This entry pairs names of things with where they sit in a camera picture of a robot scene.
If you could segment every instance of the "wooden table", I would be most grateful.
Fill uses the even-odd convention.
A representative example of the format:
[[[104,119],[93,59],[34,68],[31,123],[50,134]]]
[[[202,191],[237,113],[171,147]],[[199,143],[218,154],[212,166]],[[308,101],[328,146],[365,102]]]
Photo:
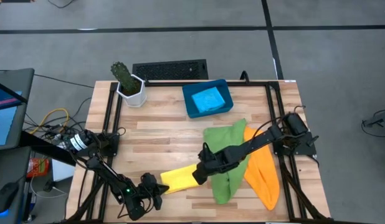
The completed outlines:
[[[111,82],[96,82],[88,112],[86,128],[101,132]],[[227,126],[245,118],[249,126],[257,128],[270,119],[265,88],[261,86],[229,87],[234,107],[223,114],[190,119],[186,114],[181,87],[147,87],[147,102],[141,108],[129,108],[122,103],[119,127],[126,128],[120,139],[118,155],[113,168],[140,183],[145,172],[154,174],[161,182],[160,173],[198,163],[197,154],[202,149],[202,132],[208,127]],[[296,82],[280,81],[285,111],[301,105]],[[275,94],[272,94],[275,110],[278,111]],[[115,114],[117,94],[110,121]],[[305,115],[299,110],[305,121]],[[317,164],[307,156],[296,156],[302,190],[312,204],[325,216],[330,216]],[[278,159],[274,157],[278,169]],[[67,217],[77,209],[78,196],[84,170],[76,166],[74,179],[67,202]],[[264,222],[288,221],[285,195],[280,180],[280,197],[276,207],[268,211],[246,181],[225,205],[217,205],[212,196],[211,181],[196,188],[163,195],[162,209],[155,209],[138,222]],[[83,188],[82,201],[91,189],[93,172],[88,172]],[[291,189],[295,216],[299,217],[295,193]],[[99,192],[93,217],[98,215]],[[128,217],[117,219],[121,209],[112,194],[108,194],[104,222],[130,222]]]

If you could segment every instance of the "potted cactus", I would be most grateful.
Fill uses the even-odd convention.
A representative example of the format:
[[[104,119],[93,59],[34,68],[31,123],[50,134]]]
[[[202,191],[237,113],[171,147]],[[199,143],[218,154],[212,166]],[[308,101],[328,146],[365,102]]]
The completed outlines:
[[[125,64],[116,62],[111,66],[113,76],[119,81],[116,90],[129,107],[141,107],[147,100],[144,81],[130,74]]]

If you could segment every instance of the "blue tray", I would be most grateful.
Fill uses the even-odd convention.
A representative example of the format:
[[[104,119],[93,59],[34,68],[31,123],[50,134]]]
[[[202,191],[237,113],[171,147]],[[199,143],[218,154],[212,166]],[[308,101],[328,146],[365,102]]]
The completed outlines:
[[[200,91],[203,91],[212,87],[217,88],[219,93],[222,95],[225,104],[222,108],[219,108],[217,110],[200,113],[191,96],[193,94],[199,93]],[[186,102],[187,114],[190,118],[199,118],[201,116],[225,113],[225,112],[228,112],[234,105],[232,102],[232,98],[230,96],[229,87],[227,86],[227,82],[224,79],[185,85],[183,86],[183,95],[184,95],[184,101]]]

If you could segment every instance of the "white cable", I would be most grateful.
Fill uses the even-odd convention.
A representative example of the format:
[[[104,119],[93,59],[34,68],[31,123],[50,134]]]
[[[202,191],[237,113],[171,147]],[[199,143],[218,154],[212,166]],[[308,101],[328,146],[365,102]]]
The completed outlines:
[[[35,190],[33,189],[33,179],[34,179],[35,177],[33,176],[32,177],[32,180],[31,180],[31,190],[32,190],[32,192],[34,192],[35,194],[36,194],[36,196],[38,196],[38,197],[41,197],[41,198],[57,198],[57,197],[62,197],[62,196],[64,196],[64,195],[68,195],[67,193],[65,193],[64,192],[64,194],[61,194],[61,195],[57,195],[57,196],[53,196],[53,197],[46,197],[46,196],[41,196],[41,195],[39,195],[39,194],[37,194],[36,192],[35,192]]]
[[[37,193],[35,192],[35,190],[33,189],[33,184],[32,184],[32,183],[33,183],[33,179],[34,179],[34,178],[35,178],[35,176],[33,176],[33,177],[32,177],[32,180],[31,180],[31,190],[32,190],[32,192],[34,192],[34,193],[36,194],[36,196],[41,197],[41,198],[57,198],[57,197],[62,197],[62,196],[64,196],[64,195],[68,195],[67,193],[63,192],[62,190],[58,189],[57,187],[53,187],[53,189],[58,190],[59,192],[62,192],[63,194],[57,195],[57,196],[53,196],[53,197],[41,196],[41,195],[37,194]]]
[[[57,187],[53,187],[54,190],[58,190],[59,192],[62,192],[64,194],[68,194],[67,192],[63,192],[62,190],[58,189]]]

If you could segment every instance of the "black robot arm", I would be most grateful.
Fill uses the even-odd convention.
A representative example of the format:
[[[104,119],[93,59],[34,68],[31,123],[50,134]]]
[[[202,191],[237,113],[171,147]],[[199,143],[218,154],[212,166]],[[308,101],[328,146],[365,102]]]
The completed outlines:
[[[198,154],[200,162],[197,170],[192,173],[198,184],[203,184],[207,177],[214,174],[225,173],[236,168],[245,157],[272,142],[286,139],[297,139],[308,132],[305,123],[296,113],[286,114],[280,122],[269,127],[265,132],[253,137],[239,146],[227,146],[217,153],[212,153],[209,146],[204,143],[202,151]]]
[[[87,210],[87,207],[91,204],[95,198],[100,187],[107,183],[110,186],[111,193],[120,205],[124,205],[127,209],[128,216],[131,220],[138,220],[144,214],[148,213],[152,208],[156,210],[161,209],[162,198],[161,195],[169,189],[168,186],[158,184],[155,176],[150,173],[145,173],[141,176],[141,183],[135,185],[131,179],[125,177],[122,174],[117,174],[108,164],[103,160],[100,150],[103,146],[108,145],[108,141],[111,137],[106,136],[105,133],[101,133],[102,138],[96,138],[95,134],[91,131],[85,130],[83,133],[78,134],[79,139],[72,141],[69,139],[67,150],[71,153],[72,157],[87,170],[92,170],[99,176],[98,184],[94,185],[88,197],[83,204],[78,208],[74,215],[64,221],[64,223],[75,223],[80,220]],[[84,159],[78,156],[78,150],[73,147],[72,142],[76,144],[77,141],[83,141],[89,151],[89,158]],[[143,199],[148,199],[150,204],[148,208],[144,208]]]

